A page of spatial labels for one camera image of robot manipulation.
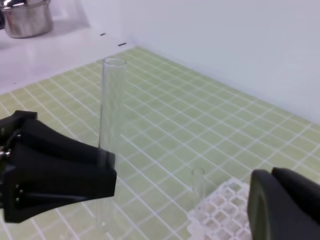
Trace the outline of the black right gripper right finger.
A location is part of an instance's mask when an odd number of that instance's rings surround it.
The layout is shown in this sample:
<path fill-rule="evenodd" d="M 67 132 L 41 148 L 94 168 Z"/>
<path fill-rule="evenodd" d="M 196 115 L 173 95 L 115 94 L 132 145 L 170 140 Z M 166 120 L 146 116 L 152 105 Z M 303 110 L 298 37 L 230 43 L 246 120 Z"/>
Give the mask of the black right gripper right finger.
<path fill-rule="evenodd" d="M 300 209 L 320 223 L 320 185 L 288 168 L 274 167 L 271 174 Z"/>

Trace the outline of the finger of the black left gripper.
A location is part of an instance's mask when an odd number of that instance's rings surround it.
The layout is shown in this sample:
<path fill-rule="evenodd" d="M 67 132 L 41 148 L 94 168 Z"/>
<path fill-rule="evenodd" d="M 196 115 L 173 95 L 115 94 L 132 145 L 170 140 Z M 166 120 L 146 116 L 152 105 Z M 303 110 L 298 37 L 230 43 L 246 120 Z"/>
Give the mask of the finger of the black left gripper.
<path fill-rule="evenodd" d="M 3 217 L 22 223 L 66 205 L 112 197 L 117 172 L 98 167 L 98 150 L 85 146 L 35 150 L 18 143 L 3 173 Z"/>
<path fill-rule="evenodd" d="M 0 144 L 20 134 L 20 142 L 41 153 L 99 167 L 115 166 L 116 155 L 67 137 L 38 120 L 38 113 L 16 110 L 0 120 Z"/>

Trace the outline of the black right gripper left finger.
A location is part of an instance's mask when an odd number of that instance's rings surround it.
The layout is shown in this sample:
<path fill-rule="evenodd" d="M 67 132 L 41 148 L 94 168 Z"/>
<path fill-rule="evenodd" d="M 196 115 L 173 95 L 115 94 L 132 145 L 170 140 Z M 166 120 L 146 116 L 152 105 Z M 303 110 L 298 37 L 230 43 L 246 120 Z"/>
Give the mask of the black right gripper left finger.
<path fill-rule="evenodd" d="M 254 240 L 320 238 L 320 224 L 303 212 L 272 172 L 263 169 L 251 174 L 247 216 Z"/>

